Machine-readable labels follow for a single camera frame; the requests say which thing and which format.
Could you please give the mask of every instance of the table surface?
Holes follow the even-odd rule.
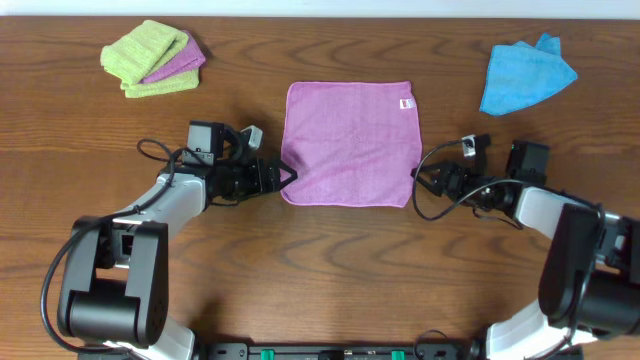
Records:
[[[0,18],[0,358],[73,358],[45,334],[43,275],[81,215],[120,209],[160,164],[135,143],[186,141],[192,119],[255,124],[279,150],[296,81],[410,80],[423,145],[491,133],[490,171],[513,139],[546,143],[548,185],[640,216],[640,23],[565,20],[158,18],[209,60],[191,91],[126,99],[104,45],[142,18]],[[579,79],[507,116],[480,113],[491,48],[561,36]],[[453,152],[443,156],[454,156]],[[448,203],[420,192],[425,211]],[[411,342],[467,338],[537,296],[549,241],[459,209],[295,207],[280,195],[212,208],[170,244],[170,315],[208,340]],[[55,314],[58,271],[49,309]],[[628,359],[640,342],[586,347]]]

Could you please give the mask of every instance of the green towel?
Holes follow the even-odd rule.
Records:
[[[122,83],[120,89],[124,90],[124,95],[128,98],[139,98],[195,89],[198,84],[198,69],[194,69],[150,84]]]
[[[146,20],[112,45],[105,46],[100,63],[123,84],[137,84],[184,49],[189,36],[170,26]]]

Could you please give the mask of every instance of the blue towel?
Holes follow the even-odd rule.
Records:
[[[545,100],[578,78],[561,57],[560,38],[543,34],[535,47],[519,41],[491,52],[480,111],[498,116]]]

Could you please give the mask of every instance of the cloth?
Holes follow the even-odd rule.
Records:
[[[198,69],[194,69],[151,84],[122,83],[120,89],[124,90],[124,95],[128,98],[139,98],[195,89],[198,84]]]
[[[561,57],[560,38],[543,34],[535,47],[519,41],[491,52],[480,111],[504,115],[537,104],[578,78]]]
[[[204,64],[204,54],[198,47],[196,41],[193,40],[193,37],[188,31],[182,30],[182,32],[189,36],[187,46],[156,72],[142,79],[142,81],[140,81],[141,84],[164,80],[185,71],[197,69],[200,65]]]
[[[184,49],[188,39],[182,31],[145,20],[120,40],[105,46],[100,63],[124,84],[137,84]]]
[[[421,151],[408,81],[298,82],[287,96],[281,153],[298,179],[282,197],[294,205],[404,207]]]

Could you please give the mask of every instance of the pink towel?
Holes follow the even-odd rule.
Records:
[[[187,45],[184,49],[182,49],[182,51],[156,70],[153,74],[142,79],[140,84],[149,84],[164,80],[185,71],[197,69],[200,65],[204,64],[204,54],[202,54],[202,51],[198,47],[198,43],[193,40],[193,37],[191,37],[191,34],[188,31],[182,30],[182,32],[189,35],[189,40],[187,41]]]
[[[408,81],[299,82],[287,95],[282,160],[294,205],[404,207],[422,142]]]

